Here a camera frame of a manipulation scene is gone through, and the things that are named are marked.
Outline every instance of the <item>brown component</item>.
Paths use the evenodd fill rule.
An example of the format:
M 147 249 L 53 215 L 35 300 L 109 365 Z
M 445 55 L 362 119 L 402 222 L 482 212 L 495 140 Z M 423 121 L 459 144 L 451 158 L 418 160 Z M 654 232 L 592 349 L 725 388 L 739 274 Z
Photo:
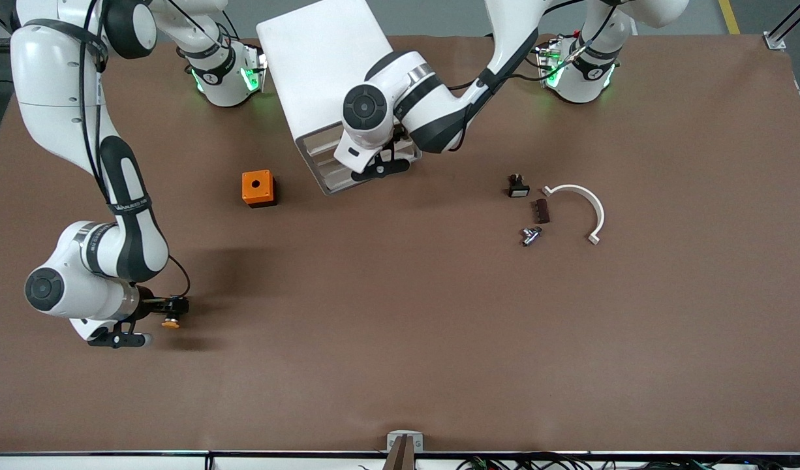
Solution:
M 547 199 L 535 200 L 534 210 L 536 211 L 536 223 L 549 223 L 551 221 Z

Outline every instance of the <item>table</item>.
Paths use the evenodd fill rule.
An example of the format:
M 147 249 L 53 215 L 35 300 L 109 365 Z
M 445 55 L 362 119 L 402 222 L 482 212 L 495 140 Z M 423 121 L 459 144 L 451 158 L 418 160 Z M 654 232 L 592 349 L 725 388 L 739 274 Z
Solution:
M 489 39 L 393 38 L 448 84 Z M 89 175 L 0 130 L 0 451 L 800 451 L 800 101 L 759 36 L 635 37 L 599 101 L 514 80 L 457 153 L 337 196 L 275 95 L 218 109 L 173 45 L 105 87 L 173 253 L 181 330 L 89 348 L 32 310 L 25 277 L 74 221 L 111 220 Z M 251 210 L 241 173 L 281 205 Z M 519 172 L 549 199 L 533 246 Z M 179 292 L 173 266 L 147 284 Z

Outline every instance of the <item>small object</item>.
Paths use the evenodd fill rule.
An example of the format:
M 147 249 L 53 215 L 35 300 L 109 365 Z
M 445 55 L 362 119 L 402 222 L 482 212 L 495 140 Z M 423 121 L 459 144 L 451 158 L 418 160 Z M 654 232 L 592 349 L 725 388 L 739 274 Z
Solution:
M 268 208 L 278 204 L 277 184 L 269 170 L 244 173 L 242 188 L 243 200 L 250 208 Z
M 531 192 L 531 187 L 522 182 L 522 175 L 515 173 L 510 175 L 510 187 L 507 190 L 509 197 L 525 197 Z
M 535 200 L 534 209 L 536 210 L 536 223 L 549 223 L 551 221 L 547 199 Z
M 529 247 L 532 243 L 536 241 L 538 237 L 540 237 L 542 233 L 542 228 L 534 227 L 534 228 L 523 228 L 522 235 L 525 236 L 525 240 L 522 240 L 523 247 Z
M 581 185 L 558 185 L 558 187 L 554 189 L 549 187 L 542 188 L 542 192 L 545 193 L 546 196 L 557 193 L 557 191 L 573 191 L 573 193 L 577 193 L 588 199 L 591 205 L 594 206 L 594 211 L 597 212 L 597 227 L 589 234 L 589 241 L 596 245 L 600 241 L 600 238 L 597 238 L 597 232 L 600 232 L 600 229 L 603 228 L 603 222 L 606 220 L 606 212 L 603 210 L 603 204 L 600 203 L 600 199 L 597 199 L 594 193 Z
M 165 317 L 165 320 L 162 321 L 162 327 L 168 328 L 169 330 L 176 330 L 176 328 L 179 328 L 179 321 L 177 321 L 177 319 Z

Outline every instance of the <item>yellow floor stripe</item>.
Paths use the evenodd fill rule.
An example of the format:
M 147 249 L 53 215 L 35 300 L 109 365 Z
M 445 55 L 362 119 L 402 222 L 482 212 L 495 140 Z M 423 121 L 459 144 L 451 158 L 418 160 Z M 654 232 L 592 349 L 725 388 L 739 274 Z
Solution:
M 722 9 L 722 16 L 725 17 L 725 24 L 728 25 L 728 32 L 731 35 L 739 35 L 739 26 L 737 25 L 737 17 L 733 15 L 733 8 L 731 8 L 730 0 L 719 0 L 719 8 Z

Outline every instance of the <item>metal bracket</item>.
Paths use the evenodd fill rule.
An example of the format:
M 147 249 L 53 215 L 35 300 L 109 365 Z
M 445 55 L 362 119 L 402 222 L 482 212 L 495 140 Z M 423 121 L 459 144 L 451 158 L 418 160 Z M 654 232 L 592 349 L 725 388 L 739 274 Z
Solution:
M 423 432 L 420 431 L 391 431 L 386 437 L 386 452 L 391 452 L 394 446 L 394 441 L 397 438 L 408 435 L 411 439 L 412 449 L 414 453 L 423 452 Z
M 417 443 L 423 450 L 423 434 L 417 431 L 394 431 L 388 434 L 388 441 L 388 457 L 382 464 L 382 470 L 415 470 L 414 455 L 419 452 Z
M 774 42 L 767 31 L 763 31 L 763 39 L 765 39 L 766 45 L 770 50 L 785 50 L 786 48 L 786 41 L 781 38 L 779 41 Z

